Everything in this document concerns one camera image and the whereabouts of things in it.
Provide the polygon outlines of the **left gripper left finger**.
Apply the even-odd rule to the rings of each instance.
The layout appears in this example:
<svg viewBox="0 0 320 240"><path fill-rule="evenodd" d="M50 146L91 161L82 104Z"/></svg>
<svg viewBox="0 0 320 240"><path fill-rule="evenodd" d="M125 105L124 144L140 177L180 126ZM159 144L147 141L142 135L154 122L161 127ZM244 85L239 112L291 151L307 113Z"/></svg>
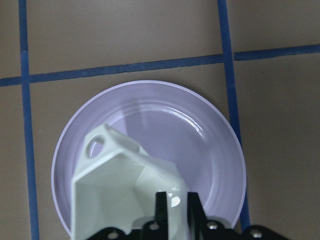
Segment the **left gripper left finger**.
<svg viewBox="0 0 320 240"><path fill-rule="evenodd" d="M168 204L166 192L155 194L155 214L154 219L157 223L168 225Z"/></svg>

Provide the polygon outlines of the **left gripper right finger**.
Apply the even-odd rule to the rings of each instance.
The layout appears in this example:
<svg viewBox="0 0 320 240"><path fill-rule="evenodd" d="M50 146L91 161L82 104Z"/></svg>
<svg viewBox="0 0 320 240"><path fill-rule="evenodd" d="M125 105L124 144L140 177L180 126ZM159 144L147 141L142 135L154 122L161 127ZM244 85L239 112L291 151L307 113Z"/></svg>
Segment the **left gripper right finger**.
<svg viewBox="0 0 320 240"><path fill-rule="evenodd" d="M197 192L187 193L188 225L201 225L207 220L200 197Z"/></svg>

